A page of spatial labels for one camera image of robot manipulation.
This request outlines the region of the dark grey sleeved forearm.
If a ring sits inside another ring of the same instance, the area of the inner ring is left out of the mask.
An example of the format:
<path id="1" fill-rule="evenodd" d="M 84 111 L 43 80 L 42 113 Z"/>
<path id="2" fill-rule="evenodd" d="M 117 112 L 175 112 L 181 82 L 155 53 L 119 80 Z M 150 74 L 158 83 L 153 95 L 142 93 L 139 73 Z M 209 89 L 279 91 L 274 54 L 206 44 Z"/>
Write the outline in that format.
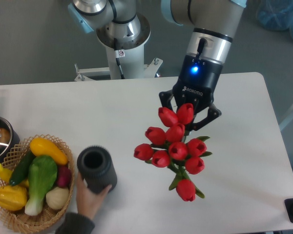
<path id="1" fill-rule="evenodd" d="M 95 228 L 94 222 L 88 217 L 68 212 L 64 222 L 55 231 L 56 234 L 90 234 Z"/>

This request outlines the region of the person's hand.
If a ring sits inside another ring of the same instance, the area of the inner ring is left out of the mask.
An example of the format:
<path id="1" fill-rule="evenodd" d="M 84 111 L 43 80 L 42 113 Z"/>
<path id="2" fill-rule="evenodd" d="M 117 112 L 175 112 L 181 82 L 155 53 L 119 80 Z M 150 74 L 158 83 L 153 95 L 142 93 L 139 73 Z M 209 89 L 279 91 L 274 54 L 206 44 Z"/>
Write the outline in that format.
<path id="1" fill-rule="evenodd" d="M 78 214 L 93 220 L 99 211 L 112 185 L 107 185 L 100 193 L 93 193 L 88 189 L 81 173 L 78 172 L 76 179 L 77 193 L 76 202 Z"/>

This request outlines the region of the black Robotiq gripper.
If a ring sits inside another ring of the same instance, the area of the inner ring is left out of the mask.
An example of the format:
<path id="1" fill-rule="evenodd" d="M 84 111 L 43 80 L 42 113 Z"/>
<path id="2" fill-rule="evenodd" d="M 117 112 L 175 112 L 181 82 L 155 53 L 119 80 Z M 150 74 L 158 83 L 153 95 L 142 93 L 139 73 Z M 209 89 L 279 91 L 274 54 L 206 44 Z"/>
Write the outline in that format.
<path id="1" fill-rule="evenodd" d="M 162 107 L 169 110 L 177 110 L 184 103 L 191 103 L 197 114 L 208 107 L 207 116 L 203 120 L 194 122 L 194 115 L 193 120 L 186 125 L 185 137 L 221 116 L 221 111 L 213 104 L 213 93 L 221 71 L 221 64 L 186 55 L 177 83 L 171 90 L 159 93 Z M 173 99 L 176 101 L 174 106 L 171 104 Z"/>

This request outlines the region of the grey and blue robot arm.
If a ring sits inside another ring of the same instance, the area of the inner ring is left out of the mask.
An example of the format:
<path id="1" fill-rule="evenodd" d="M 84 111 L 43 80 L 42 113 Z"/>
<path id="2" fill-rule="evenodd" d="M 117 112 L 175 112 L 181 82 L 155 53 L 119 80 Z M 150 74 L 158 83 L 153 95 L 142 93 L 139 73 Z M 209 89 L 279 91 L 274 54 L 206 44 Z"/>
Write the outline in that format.
<path id="1" fill-rule="evenodd" d="M 221 115 L 213 93 L 226 61 L 242 13 L 244 0 L 163 0 L 164 18 L 177 25 L 189 24 L 193 32 L 178 80 L 159 94 L 163 107 L 191 103 L 194 112 L 207 116 L 186 125 L 185 133 L 197 131 Z M 147 19 L 134 0 L 73 0 L 68 11 L 86 33 L 95 32 L 106 49 L 111 79 L 143 78 L 144 45 L 150 37 Z"/>

